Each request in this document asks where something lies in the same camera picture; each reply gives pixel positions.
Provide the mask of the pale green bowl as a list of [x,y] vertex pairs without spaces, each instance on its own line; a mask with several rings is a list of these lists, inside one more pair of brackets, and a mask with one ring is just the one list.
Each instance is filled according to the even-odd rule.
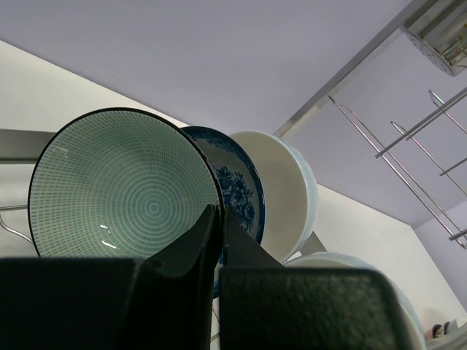
[[147,258],[224,207],[205,154],[174,123],[128,107],[88,112],[42,150],[28,189],[40,257]]

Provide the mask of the white bowl dark band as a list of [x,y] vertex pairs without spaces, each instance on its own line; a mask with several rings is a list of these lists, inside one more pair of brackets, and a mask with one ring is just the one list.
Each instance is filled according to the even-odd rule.
[[280,263],[298,252],[312,234],[319,209],[317,180],[301,153],[260,131],[231,134],[250,157],[266,204],[262,248]]

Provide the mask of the white bowl front stack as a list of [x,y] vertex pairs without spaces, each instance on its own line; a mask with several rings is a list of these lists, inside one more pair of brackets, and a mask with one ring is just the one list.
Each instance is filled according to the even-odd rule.
[[404,329],[412,344],[413,349],[427,349],[425,339],[422,333],[422,325],[407,296],[401,288],[389,277],[387,277],[380,269],[365,262],[357,257],[345,255],[337,252],[315,252],[309,255],[303,255],[285,263],[288,268],[349,268],[353,270],[368,270],[372,271],[373,275],[380,275],[378,286],[382,287],[384,301],[391,298],[392,306],[398,305],[401,321]]

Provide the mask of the blue floral bowl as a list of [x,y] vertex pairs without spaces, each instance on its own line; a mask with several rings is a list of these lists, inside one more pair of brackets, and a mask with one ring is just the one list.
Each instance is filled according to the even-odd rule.
[[183,130],[212,164],[224,204],[235,209],[241,227],[259,244],[266,226],[266,204],[260,177],[248,154],[230,136],[215,129],[192,125]]

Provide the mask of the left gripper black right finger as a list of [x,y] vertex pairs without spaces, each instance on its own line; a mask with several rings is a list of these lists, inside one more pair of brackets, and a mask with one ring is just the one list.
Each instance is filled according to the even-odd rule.
[[222,349],[410,349],[398,305],[380,275],[349,268],[288,268],[227,207],[220,269]]

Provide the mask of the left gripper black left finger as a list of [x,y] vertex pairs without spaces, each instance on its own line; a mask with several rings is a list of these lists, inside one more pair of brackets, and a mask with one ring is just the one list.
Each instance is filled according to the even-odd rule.
[[219,215],[147,259],[4,258],[3,349],[208,349]]

